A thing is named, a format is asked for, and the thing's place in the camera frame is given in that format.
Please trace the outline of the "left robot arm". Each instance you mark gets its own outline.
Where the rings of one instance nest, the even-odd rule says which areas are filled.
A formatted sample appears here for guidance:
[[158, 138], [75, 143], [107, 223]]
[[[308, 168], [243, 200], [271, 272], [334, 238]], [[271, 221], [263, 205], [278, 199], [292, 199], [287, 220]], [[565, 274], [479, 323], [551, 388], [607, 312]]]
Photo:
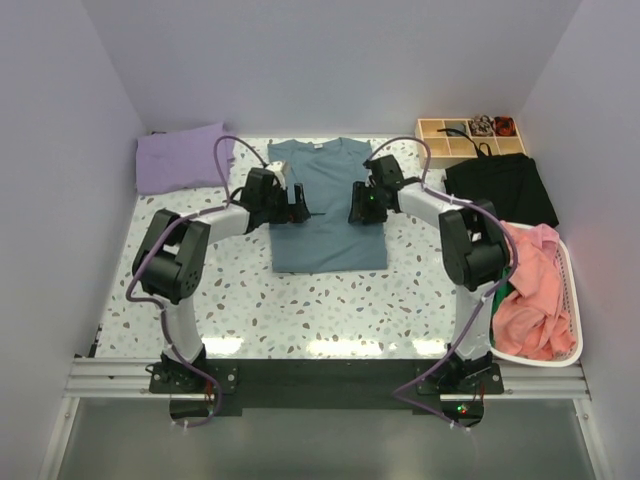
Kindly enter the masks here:
[[208, 248], [265, 224], [301, 224], [311, 217], [302, 184], [293, 185], [294, 201], [289, 201], [288, 170], [283, 161], [253, 168], [239, 189], [240, 198], [227, 206], [184, 215], [161, 209], [151, 219], [132, 264], [126, 298], [159, 309], [161, 362], [173, 368], [171, 378], [185, 392], [200, 390], [208, 376], [193, 306]]

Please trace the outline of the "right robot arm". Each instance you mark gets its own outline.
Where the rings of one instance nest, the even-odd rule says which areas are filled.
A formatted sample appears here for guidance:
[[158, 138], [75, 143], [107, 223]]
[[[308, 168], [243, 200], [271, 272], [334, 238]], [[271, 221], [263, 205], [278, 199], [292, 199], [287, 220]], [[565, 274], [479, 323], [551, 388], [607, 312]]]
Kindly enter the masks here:
[[469, 392], [493, 363], [490, 303], [516, 252], [513, 239], [489, 202], [459, 199], [406, 178], [391, 155], [367, 159], [364, 167], [368, 179], [353, 184], [349, 223], [382, 224], [394, 212], [439, 231], [443, 267], [456, 286], [456, 330], [439, 365], [452, 390]]

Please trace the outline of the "blue t-shirt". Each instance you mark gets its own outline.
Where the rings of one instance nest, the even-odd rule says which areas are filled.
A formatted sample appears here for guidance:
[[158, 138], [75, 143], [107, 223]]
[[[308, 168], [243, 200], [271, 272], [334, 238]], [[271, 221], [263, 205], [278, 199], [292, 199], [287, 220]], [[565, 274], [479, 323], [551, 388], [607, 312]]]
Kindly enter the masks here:
[[269, 227], [272, 269], [278, 273], [384, 270], [384, 226], [351, 224], [352, 187], [367, 177], [369, 143], [339, 137], [314, 144], [287, 140], [268, 146], [270, 161], [289, 166], [287, 183], [300, 183], [311, 217]]

